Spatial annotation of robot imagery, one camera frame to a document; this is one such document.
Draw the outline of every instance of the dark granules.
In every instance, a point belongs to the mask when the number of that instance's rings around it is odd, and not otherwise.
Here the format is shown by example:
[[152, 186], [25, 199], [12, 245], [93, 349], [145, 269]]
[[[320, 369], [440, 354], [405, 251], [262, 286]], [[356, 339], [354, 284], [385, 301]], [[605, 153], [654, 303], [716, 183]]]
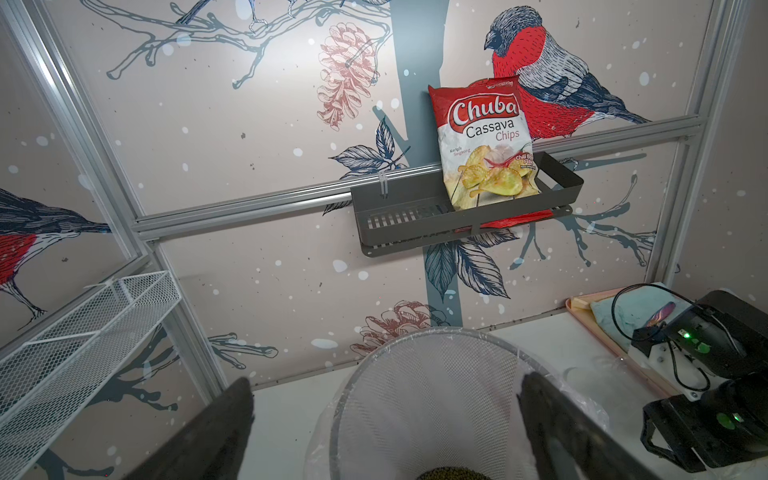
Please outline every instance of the dark granules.
[[440, 467], [422, 473], [416, 480], [491, 480], [482, 473], [464, 467]]

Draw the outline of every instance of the red-breasted bird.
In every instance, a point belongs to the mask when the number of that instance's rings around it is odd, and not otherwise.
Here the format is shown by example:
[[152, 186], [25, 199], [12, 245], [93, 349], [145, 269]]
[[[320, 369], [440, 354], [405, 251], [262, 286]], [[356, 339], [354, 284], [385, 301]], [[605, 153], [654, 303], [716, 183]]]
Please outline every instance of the red-breasted bird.
[[510, 8], [496, 17], [485, 37], [488, 48], [494, 51], [494, 77], [519, 76], [520, 103], [534, 139], [568, 136], [602, 118], [648, 121], [628, 111], [583, 60], [558, 45], [532, 7]]
[[86, 232], [110, 233], [111, 230], [106, 223], [91, 222], [72, 210], [48, 207], [0, 188], [0, 291], [9, 293], [31, 310], [32, 318], [26, 325], [45, 311], [30, 302], [16, 286], [14, 278], [18, 269], [54, 243]]

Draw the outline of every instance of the red chip bag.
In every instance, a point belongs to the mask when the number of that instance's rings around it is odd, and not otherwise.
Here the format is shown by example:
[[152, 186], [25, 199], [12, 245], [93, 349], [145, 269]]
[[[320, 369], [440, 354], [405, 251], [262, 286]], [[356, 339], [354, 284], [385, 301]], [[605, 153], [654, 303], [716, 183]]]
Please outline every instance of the red chip bag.
[[443, 181], [456, 210], [540, 193], [518, 80], [489, 78], [466, 88], [429, 87]]

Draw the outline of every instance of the white wire basket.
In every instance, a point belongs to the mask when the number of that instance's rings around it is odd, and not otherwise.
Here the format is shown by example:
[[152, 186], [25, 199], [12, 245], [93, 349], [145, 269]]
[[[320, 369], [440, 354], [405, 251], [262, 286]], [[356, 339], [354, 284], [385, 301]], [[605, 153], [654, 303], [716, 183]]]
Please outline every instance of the white wire basket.
[[180, 300], [167, 271], [112, 280], [0, 359], [0, 480], [21, 478]]

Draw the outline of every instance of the wall-mounted basket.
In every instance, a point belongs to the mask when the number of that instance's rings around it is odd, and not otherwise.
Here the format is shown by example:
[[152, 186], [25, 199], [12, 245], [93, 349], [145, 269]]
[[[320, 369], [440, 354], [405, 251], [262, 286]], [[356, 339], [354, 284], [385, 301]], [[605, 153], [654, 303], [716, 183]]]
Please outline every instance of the wall-mounted basket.
[[367, 257], [380, 257], [472, 237], [495, 230], [482, 228], [484, 223], [541, 210], [551, 210], [553, 216], [549, 218], [570, 215], [569, 205], [576, 201], [584, 181], [546, 153], [534, 154], [534, 162], [559, 187], [553, 189], [538, 181], [539, 195], [469, 210], [453, 209], [442, 172], [353, 187], [352, 199], [362, 252]]
[[0, 480], [21, 478], [180, 300], [167, 271], [112, 280], [0, 359]]

